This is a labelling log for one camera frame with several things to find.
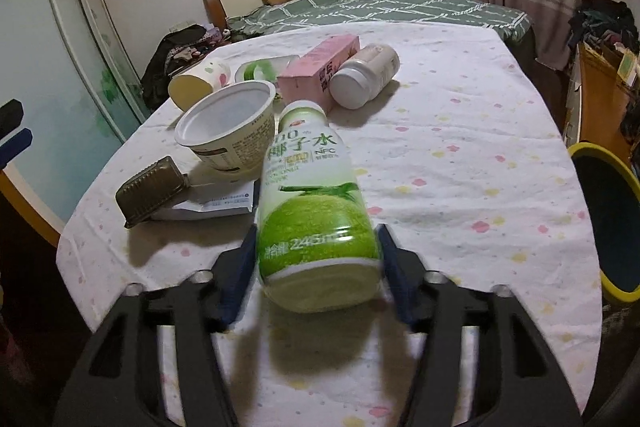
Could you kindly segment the white blue plastic pouch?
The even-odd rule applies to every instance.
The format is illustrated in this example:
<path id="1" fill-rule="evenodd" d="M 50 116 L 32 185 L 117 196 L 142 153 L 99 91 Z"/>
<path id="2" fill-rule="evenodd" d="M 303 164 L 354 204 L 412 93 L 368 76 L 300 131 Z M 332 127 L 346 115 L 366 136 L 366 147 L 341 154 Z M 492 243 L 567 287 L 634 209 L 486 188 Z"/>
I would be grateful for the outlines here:
<path id="1" fill-rule="evenodd" d="M 200 221 L 250 215 L 258 202 L 259 183 L 219 182 L 191 185 L 155 210 L 155 221 Z"/>

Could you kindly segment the dark clothes pile on cabinet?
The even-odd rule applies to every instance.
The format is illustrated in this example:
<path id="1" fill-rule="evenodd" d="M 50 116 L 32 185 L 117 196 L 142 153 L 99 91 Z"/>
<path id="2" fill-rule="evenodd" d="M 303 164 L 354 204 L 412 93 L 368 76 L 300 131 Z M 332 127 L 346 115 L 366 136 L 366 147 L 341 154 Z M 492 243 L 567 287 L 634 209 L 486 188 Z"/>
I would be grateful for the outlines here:
<path id="1" fill-rule="evenodd" d="M 203 60 L 227 41 L 214 25 L 190 25 L 167 34 L 158 45 L 141 78 L 143 102 L 151 112 L 168 98 L 168 84 L 177 72 Z"/>

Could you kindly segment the white pill bottle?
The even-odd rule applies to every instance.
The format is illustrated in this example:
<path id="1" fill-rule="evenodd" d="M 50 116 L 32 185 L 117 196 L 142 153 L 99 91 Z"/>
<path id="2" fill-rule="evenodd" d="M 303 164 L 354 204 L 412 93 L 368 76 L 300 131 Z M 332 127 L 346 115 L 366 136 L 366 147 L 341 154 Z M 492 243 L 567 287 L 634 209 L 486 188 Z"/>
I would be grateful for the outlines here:
<path id="1" fill-rule="evenodd" d="M 390 83 L 400 67 L 394 48 L 369 44 L 349 58 L 332 76 L 330 95 L 347 109 L 358 109 L 374 100 Z"/>

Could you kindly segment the white dotted table cloth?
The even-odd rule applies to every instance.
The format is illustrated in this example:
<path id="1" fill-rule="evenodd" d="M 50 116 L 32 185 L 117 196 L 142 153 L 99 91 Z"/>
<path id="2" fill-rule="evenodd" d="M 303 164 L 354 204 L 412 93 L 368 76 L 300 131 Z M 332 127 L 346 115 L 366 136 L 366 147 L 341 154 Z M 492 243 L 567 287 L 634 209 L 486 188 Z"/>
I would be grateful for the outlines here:
<path id="1" fill-rule="evenodd" d="M 394 81 L 356 112 L 336 108 L 368 213 L 396 242 L 454 282 L 511 286 L 535 317 L 579 405 L 596 371 L 601 289 L 585 199 L 537 89 L 491 29 L 359 23 L 362 44 L 399 54 Z M 247 217 L 145 222 L 126 229 L 116 190 L 171 157 L 195 182 L 209 170 L 178 145 L 164 104 L 112 156 L 67 221 L 56 264 L 96 327 L 131 282 L 162 288 L 238 245 Z M 244 426 L 393 426 L 422 340 L 378 294 L 362 306 L 286 312 L 259 287 L 217 339 Z"/>

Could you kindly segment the green coconut water bottle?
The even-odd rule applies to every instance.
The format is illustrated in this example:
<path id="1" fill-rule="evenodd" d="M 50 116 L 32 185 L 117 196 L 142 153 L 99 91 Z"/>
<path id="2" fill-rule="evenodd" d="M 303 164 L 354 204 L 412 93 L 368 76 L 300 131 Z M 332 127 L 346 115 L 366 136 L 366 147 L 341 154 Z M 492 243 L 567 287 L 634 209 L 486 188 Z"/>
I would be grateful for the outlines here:
<path id="1" fill-rule="evenodd" d="M 257 210 L 257 269 L 267 297 L 295 313 L 365 303 L 381 254 L 349 151 L 324 110 L 285 106 L 266 150 Z"/>

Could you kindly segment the yellow rimmed trash bin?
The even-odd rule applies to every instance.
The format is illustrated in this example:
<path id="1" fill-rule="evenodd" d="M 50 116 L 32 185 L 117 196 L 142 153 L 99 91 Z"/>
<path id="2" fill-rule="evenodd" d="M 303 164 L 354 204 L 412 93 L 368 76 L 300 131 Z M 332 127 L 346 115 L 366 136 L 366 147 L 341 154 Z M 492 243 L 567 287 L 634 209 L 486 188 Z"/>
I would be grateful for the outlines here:
<path id="1" fill-rule="evenodd" d="M 591 221 L 603 297 L 632 306 L 639 301 L 639 181 L 600 145 L 578 142 L 568 153 Z"/>

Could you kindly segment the clothes pile on desk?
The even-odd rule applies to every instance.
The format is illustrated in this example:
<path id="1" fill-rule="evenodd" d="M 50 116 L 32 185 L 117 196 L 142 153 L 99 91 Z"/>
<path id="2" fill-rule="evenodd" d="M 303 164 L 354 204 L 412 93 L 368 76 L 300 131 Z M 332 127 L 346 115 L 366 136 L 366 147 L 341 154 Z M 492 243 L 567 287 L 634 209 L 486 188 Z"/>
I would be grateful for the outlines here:
<path id="1" fill-rule="evenodd" d="M 634 54 L 639 53 L 639 31 L 634 14 L 623 1 L 582 0 L 568 23 L 570 61 L 574 60 L 581 42 L 615 68 L 620 66 L 623 58 L 623 53 L 615 47 L 616 43 Z"/>

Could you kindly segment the white yogurt cup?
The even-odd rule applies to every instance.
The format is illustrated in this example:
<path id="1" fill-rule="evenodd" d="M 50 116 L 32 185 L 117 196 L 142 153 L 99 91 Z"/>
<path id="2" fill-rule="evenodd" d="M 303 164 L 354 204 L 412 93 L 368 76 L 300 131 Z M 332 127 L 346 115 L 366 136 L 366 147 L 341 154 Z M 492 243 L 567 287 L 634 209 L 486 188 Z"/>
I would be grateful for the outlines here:
<path id="1" fill-rule="evenodd" d="M 268 81 L 232 84 L 187 110 L 175 140 L 225 176 L 259 170 L 276 133 L 275 98 L 276 88 Z"/>

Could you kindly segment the sliding wardrobe door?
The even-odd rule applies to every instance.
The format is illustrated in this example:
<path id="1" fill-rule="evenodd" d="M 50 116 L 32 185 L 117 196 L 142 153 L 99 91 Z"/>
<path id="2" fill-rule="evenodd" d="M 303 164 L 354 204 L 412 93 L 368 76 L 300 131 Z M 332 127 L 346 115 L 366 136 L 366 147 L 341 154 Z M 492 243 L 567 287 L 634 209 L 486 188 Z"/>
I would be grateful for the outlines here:
<path id="1" fill-rule="evenodd" d="M 89 185 L 150 115 L 105 0 L 1 0 L 1 98 L 22 103 L 32 132 L 4 169 L 2 190 L 56 243 Z"/>

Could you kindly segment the green checked bed quilt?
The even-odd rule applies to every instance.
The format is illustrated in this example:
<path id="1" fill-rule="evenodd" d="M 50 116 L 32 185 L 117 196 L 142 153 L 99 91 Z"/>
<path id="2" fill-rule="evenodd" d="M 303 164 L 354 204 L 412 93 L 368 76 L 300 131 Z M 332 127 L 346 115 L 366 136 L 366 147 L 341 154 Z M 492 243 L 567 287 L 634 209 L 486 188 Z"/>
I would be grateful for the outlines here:
<path id="1" fill-rule="evenodd" d="M 510 43 L 522 41 L 532 28 L 525 12 L 478 0 L 291 0 L 229 17 L 227 25 L 234 34 L 249 37 L 362 22 L 489 28 Z"/>

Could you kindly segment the paper cup with dots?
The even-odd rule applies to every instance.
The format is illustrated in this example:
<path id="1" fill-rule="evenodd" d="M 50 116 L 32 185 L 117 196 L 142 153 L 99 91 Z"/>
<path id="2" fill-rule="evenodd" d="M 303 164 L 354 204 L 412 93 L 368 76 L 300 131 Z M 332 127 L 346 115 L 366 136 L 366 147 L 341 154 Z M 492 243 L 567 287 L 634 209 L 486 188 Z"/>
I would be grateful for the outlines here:
<path id="1" fill-rule="evenodd" d="M 206 58 L 200 64 L 175 75 L 168 84 L 168 94 L 175 106 L 183 112 L 231 83 L 229 65 L 216 58 Z"/>

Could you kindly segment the clear jar green band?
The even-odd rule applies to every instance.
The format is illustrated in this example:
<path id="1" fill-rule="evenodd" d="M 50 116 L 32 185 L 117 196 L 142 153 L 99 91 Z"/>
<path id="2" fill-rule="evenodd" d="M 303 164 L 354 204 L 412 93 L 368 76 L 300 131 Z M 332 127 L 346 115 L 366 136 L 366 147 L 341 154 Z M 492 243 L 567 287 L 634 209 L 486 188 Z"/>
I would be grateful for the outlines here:
<path id="1" fill-rule="evenodd" d="M 250 80 L 264 80 L 276 83 L 278 76 L 288 64 L 295 61 L 297 55 L 283 55 L 249 61 L 242 64 L 234 74 L 236 82 Z"/>

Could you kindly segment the pink carton box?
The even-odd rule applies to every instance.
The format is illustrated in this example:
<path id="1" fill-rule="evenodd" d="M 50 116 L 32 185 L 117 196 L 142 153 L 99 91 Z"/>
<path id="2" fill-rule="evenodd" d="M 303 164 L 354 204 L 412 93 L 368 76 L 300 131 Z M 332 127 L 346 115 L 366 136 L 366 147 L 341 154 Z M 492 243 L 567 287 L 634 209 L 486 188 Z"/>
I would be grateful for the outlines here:
<path id="1" fill-rule="evenodd" d="M 278 88 L 283 102 L 311 101 L 329 114 L 334 106 L 329 82 L 349 57 L 359 50 L 358 36 L 331 36 L 296 58 L 278 75 Z"/>

